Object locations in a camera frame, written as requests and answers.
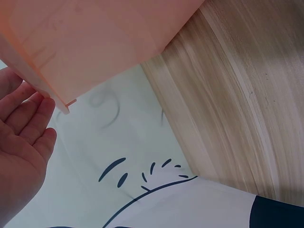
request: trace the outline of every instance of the pink plastic container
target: pink plastic container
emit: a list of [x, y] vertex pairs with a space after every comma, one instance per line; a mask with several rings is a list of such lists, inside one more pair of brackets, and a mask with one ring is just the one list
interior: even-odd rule
[[0, 58], [68, 113], [160, 52], [203, 0], [0, 0]]

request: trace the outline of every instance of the black patch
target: black patch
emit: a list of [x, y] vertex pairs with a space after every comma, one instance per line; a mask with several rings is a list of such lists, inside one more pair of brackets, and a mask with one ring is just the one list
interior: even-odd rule
[[256, 196], [250, 228], [303, 228], [304, 208]]

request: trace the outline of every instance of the white fabric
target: white fabric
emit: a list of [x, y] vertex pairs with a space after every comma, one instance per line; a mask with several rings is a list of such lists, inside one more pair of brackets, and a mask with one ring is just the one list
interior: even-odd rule
[[[45, 183], [6, 228], [101, 228], [124, 205], [147, 193], [141, 186], [154, 190], [193, 177], [140, 66], [81, 96], [70, 112], [55, 110], [50, 126], [58, 138]], [[121, 158], [125, 160], [98, 182]], [[196, 178], [148, 194], [107, 227], [244, 228], [254, 197]]]

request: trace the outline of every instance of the hand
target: hand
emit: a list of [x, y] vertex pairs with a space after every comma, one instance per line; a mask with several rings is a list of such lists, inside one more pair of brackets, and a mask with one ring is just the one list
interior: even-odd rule
[[47, 128], [55, 103], [12, 70], [0, 70], [0, 227], [41, 188], [56, 131]]

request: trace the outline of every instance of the light wooden panel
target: light wooden panel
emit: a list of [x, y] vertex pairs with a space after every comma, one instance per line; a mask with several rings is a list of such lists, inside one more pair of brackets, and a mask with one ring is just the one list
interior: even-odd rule
[[206, 0], [142, 66], [195, 174], [304, 205], [303, 0]]

